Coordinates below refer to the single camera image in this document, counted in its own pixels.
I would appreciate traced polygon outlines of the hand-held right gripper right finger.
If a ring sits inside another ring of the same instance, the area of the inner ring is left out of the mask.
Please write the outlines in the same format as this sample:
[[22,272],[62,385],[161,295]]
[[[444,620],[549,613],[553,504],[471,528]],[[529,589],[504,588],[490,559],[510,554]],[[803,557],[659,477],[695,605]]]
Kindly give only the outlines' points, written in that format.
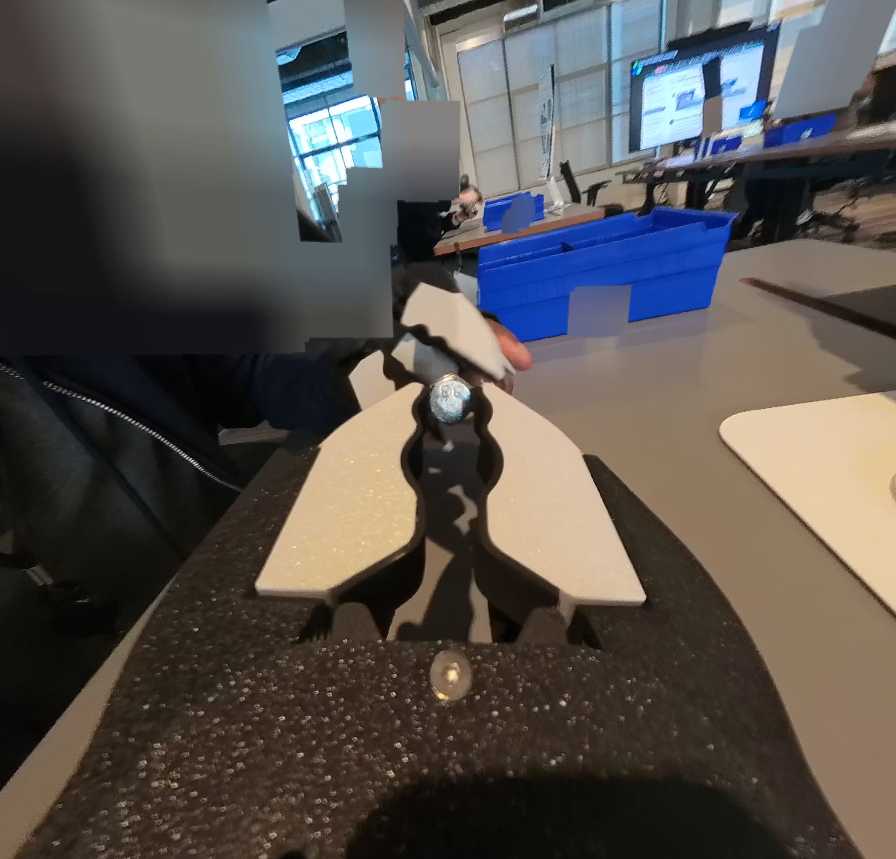
[[585,458],[560,429],[493,384],[480,448],[496,468],[481,495],[484,547],[555,607],[641,607],[644,586]]

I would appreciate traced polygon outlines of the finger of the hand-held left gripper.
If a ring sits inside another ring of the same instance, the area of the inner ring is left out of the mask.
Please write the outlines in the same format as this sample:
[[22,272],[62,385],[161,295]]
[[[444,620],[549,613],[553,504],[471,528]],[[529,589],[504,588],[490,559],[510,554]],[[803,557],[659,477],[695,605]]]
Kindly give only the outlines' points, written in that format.
[[498,383],[516,371],[487,319],[463,293],[427,283],[411,292],[400,324],[400,363],[423,383],[448,374],[478,372]]
[[418,339],[400,339],[394,346],[364,345],[364,356],[349,380],[361,410],[379,403],[410,383],[430,387],[457,372],[457,363]]

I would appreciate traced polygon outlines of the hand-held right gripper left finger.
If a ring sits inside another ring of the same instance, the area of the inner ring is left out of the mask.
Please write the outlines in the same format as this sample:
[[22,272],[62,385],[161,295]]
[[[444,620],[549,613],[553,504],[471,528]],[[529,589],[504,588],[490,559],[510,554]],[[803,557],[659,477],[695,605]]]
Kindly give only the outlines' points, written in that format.
[[408,452],[422,384],[361,411],[320,444],[255,583],[259,596],[340,600],[420,542]]

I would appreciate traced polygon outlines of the steel hex bolt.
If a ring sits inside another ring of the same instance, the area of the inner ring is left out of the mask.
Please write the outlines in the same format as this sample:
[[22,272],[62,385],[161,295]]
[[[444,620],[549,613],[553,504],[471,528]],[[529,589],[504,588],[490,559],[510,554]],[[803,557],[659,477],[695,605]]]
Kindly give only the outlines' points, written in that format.
[[429,409],[434,419],[452,426],[462,422],[473,401],[472,387],[457,373],[448,373],[429,389]]

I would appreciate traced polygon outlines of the person's left forearm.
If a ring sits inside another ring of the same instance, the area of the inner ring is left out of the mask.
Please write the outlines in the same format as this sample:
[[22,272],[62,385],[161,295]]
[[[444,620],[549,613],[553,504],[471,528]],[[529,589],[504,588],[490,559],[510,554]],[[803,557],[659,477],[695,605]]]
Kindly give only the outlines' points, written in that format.
[[350,375],[364,352],[327,349],[319,355],[253,357],[246,406],[255,424],[326,436],[359,412]]

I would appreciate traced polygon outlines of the person's left hand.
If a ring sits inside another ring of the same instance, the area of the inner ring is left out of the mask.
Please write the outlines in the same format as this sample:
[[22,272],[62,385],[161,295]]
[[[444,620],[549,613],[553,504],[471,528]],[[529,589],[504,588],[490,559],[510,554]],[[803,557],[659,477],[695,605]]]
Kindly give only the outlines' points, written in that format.
[[495,316],[485,315],[493,330],[498,345],[512,372],[509,372],[497,385],[508,395],[513,394],[514,379],[517,373],[532,369],[534,361],[531,352],[507,327],[504,327]]

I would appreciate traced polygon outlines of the black office chair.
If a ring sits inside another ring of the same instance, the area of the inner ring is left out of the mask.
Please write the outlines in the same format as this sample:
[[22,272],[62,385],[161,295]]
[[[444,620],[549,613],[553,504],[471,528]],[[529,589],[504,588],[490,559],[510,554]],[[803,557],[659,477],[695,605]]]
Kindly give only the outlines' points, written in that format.
[[597,206],[597,197],[601,190],[608,187],[611,183],[609,180],[602,180],[592,183],[585,191],[585,198],[582,198],[580,187],[576,181],[571,165],[568,160],[564,160],[559,164],[559,172],[566,185],[569,197],[572,203],[586,205],[589,207]]

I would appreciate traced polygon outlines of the white roll-up banner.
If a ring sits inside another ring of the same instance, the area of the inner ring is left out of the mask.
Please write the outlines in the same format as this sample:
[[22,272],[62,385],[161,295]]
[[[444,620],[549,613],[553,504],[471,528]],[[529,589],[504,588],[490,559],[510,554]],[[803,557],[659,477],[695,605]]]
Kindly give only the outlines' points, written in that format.
[[539,103],[539,181],[546,186],[546,210],[558,212],[564,207],[564,200],[554,175],[554,63],[539,78],[537,99]]

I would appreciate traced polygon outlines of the large blue plastic bin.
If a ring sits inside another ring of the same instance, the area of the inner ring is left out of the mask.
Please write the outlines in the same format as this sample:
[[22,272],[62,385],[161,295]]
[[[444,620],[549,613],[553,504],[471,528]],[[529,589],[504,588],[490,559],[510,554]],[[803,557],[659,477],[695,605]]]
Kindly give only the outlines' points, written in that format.
[[568,333],[579,287],[628,286],[628,320],[711,305],[736,215],[655,207],[481,247],[477,300],[521,341]]

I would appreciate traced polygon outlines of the white sign stand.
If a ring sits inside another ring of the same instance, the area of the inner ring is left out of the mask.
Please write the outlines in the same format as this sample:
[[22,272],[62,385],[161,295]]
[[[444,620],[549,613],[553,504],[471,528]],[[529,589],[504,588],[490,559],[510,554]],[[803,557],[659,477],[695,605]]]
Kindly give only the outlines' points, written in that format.
[[756,409],[727,447],[895,611],[895,392]]

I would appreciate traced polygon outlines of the large display screen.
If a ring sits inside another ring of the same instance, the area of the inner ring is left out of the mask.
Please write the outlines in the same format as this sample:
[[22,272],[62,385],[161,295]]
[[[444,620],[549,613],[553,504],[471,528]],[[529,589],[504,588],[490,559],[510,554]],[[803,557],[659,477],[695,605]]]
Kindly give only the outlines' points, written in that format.
[[721,128],[754,118],[770,98],[780,24],[749,22],[680,38],[630,66],[628,151],[640,153],[700,136],[707,97],[703,67],[720,64]]

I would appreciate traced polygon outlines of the black flat panel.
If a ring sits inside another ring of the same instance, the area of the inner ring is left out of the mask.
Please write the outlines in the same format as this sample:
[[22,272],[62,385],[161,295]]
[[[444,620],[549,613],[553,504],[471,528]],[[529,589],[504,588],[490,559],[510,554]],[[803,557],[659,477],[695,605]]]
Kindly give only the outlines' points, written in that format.
[[895,285],[830,295],[814,295],[764,279],[744,278],[740,283],[792,305],[895,339]]

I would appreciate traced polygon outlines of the dark long desk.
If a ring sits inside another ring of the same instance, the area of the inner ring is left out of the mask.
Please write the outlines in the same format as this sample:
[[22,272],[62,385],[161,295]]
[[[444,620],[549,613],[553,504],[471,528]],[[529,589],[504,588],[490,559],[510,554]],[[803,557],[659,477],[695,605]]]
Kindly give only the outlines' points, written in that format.
[[685,182],[686,207],[703,209],[710,187],[720,181],[756,182],[770,191],[768,215],[761,222],[760,244],[789,241],[810,191],[817,186],[894,176],[895,123],[830,133],[772,148],[740,148],[687,164],[662,159],[617,171],[624,184],[645,188],[641,214],[655,206],[654,189]]

